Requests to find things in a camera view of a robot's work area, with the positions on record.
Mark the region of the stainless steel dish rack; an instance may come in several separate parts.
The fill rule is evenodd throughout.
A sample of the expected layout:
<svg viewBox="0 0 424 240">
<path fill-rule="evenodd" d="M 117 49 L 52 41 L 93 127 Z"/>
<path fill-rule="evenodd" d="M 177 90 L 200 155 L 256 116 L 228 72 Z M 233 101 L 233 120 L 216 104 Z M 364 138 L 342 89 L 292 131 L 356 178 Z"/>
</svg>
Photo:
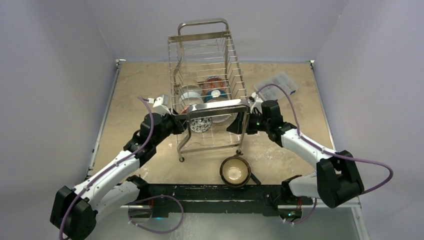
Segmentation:
<svg viewBox="0 0 424 240">
<path fill-rule="evenodd" d="M 186 125 L 176 138 L 179 160 L 225 148 L 241 153 L 251 108 L 229 23 L 182 22 L 167 44 L 171 108 Z"/>
</svg>

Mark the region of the orange floral patterned bowl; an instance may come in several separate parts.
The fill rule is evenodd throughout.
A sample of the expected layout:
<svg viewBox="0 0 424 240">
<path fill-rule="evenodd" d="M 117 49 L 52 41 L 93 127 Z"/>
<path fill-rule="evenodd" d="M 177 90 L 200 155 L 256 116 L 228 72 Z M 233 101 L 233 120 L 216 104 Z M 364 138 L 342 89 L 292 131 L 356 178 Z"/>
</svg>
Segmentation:
<svg viewBox="0 0 424 240">
<path fill-rule="evenodd" d="M 184 115 L 184 114 L 187 114 L 187 110 L 188 110 L 188 108 L 189 108 L 189 106 L 185 106 L 184 108 L 183 108 L 183 110 L 181 111 L 181 115 Z"/>
</svg>

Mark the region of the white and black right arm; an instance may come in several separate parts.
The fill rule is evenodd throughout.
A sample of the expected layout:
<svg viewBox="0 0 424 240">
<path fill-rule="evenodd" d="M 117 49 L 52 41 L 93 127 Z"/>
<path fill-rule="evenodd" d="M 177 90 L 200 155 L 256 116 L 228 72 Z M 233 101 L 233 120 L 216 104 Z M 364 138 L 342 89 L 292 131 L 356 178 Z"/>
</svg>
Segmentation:
<svg viewBox="0 0 424 240">
<path fill-rule="evenodd" d="M 305 136 L 298 126 L 284 121 L 275 100 L 260 102 L 249 97 L 248 103 L 251 112 L 246 134 L 265 132 L 269 140 L 315 169 L 314 174 L 294 176 L 281 183 L 280 196 L 284 202 L 292 204 L 300 197 L 316 198 L 333 209 L 365 192 L 357 165 L 349 160 L 352 157 L 349 151 L 337 152 Z"/>
</svg>

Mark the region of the white and teal bowl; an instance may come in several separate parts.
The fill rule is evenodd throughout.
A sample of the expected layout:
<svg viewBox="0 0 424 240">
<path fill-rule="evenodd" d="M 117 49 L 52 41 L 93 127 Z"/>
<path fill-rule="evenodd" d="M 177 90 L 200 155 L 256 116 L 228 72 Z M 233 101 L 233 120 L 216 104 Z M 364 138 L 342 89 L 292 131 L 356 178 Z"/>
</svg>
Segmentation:
<svg viewBox="0 0 424 240">
<path fill-rule="evenodd" d="M 204 97 L 205 103 L 221 102 L 228 100 L 228 94 L 222 89 L 212 89 Z"/>
</svg>

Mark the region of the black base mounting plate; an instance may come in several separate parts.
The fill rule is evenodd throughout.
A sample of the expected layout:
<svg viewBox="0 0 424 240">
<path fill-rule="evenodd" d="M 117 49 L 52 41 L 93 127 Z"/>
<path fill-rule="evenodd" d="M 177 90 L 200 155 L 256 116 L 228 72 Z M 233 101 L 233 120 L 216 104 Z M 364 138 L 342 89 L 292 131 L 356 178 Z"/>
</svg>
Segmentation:
<svg viewBox="0 0 424 240">
<path fill-rule="evenodd" d="M 244 185 L 241 188 L 224 184 L 147 183 L 137 176 L 127 179 L 136 186 L 136 199 L 151 205 L 153 217 L 166 218 L 170 213 L 198 214 L 261 214 L 265 217 L 287 216 L 283 209 L 295 210 L 298 204 L 310 206 L 310 197 L 296 197 L 288 188 L 276 184 Z"/>
</svg>

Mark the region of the black and white patterned bowl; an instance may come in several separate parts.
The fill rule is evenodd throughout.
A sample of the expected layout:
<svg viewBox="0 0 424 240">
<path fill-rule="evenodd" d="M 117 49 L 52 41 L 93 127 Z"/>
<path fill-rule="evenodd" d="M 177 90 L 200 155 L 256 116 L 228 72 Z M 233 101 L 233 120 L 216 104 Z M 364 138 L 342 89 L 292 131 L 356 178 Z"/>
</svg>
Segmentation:
<svg viewBox="0 0 424 240">
<path fill-rule="evenodd" d="M 195 133 L 207 132 L 212 126 L 212 117 L 192 118 L 189 121 L 189 128 Z"/>
</svg>

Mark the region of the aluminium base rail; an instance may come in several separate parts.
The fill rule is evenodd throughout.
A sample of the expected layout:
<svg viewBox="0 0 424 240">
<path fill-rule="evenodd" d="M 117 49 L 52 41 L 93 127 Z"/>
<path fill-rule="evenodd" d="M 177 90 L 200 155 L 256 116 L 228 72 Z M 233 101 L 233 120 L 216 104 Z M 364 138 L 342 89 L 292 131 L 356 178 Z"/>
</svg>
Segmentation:
<svg viewBox="0 0 424 240">
<path fill-rule="evenodd" d="M 109 110 L 99 139 L 94 172 L 100 171 L 122 150 L 133 132 L 140 126 L 147 109 L 141 97 L 156 97 L 170 91 L 169 65 L 166 62 L 124 62 L 117 77 Z M 243 62 L 240 73 L 248 93 L 255 84 L 276 74 L 286 73 L 298 85 L 289 98 L 279 101 L 286 121 L 299 122 L 300 129 L 308 137 L 326 147 L 333 148 L 334 141 L 327 123 L 321 97 L 313 70 L 308 62 L 272 63 Z M 135 174 L 153 183 L 217 184 L 220 182 L 218 168 L 221 161 L 235 153 L 235 148 L 225 148 L 213 156 L 208 151 L 194 152 L 184 162 L 179 162 L 177 137 L 172 135 L 158 146 L 158 153 Z M 296 174 L 310 174 L 312 167 L 291 151 L 269 141 L 264 133 L 247 135 L 242 152 L 252 165 L 253 172 L 266 184 L 276 184 Z M 252 227 L 236 231 L 236 220 L 246 223 L 264 222 L 254 214 L 199 215 L 199 228 L 194 228 L 196 214 L 187 214 L 184 224 L 171 236 L 175 239 L 200 239 L 211 235 L 223 239 L 217 230 L 206 231 L 206 220 L 215 218 L 219 225 L 228 225 L 227 234 L 235 237 L 256 239 Z"/>
</svg>

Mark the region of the black-handled claw hammer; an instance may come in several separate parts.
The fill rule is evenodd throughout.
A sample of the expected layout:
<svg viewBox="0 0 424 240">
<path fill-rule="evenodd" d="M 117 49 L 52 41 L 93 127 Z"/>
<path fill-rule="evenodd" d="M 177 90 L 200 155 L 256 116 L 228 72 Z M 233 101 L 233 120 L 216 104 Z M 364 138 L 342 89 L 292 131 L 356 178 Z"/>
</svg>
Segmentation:
<svg viewBox="0 0 424 240">
<path fill-rule="evenodd" d="M 243 158 L 243 153 L 240 151 L 240 150 L 237 150 L 236 151 L 236 156 L 237 157 L 240 157 L 240 158 L 242 158 L 243 160 L 245 160 L 244 158 Z M 252 170 L 251 170 L 251 167 L 250 167 L 250 165 L 249 164 L 247 164 L 248 165 L 248 167 L 250 168 L 250 178 L 252 179 L 252 181 L 256 184 L 256 185 L 258 185 L 258 186 L 260 186 L 261 184 L 262 184 L 262 182 L 253 174 L 253 172 L 252 172 Z"/>
</svg>

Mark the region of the dark brown glazed bowl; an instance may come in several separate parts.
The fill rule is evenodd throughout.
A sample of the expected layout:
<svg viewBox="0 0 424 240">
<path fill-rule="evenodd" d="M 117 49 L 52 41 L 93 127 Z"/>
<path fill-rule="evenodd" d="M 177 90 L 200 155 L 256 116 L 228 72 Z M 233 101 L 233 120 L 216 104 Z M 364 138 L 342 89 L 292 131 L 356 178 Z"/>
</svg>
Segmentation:
<svg viewBox="0 0 424 240">
<path fill-rule="evenodd" d="M 220 165 L 221 180 L 229 187 L 240 188 L 247 184 L 251 178 L 249 163 L 240 156 L 226 158 Z"/>
</svg>

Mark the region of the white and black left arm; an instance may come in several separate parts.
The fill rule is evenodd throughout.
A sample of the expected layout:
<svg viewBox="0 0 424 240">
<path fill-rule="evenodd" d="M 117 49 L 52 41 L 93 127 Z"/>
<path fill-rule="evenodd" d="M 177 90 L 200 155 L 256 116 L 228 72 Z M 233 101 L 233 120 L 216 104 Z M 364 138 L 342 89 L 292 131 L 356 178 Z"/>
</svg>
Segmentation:
<svg viewBox="0 0 424 240">
<path fill-rule="evenodd" d="M 97 223 L 121 206 L 146 203 L 145 181 L 133 172 L 157 152 L 170 135 L 183 133 L 186 121 L 173 114 L 149 113 L 123 150 L 99 172 L 72 188 L 63 186 L 54 198 L 50 222 L 59 230 L 60 240 L 84 240 Z"/>
</svg>

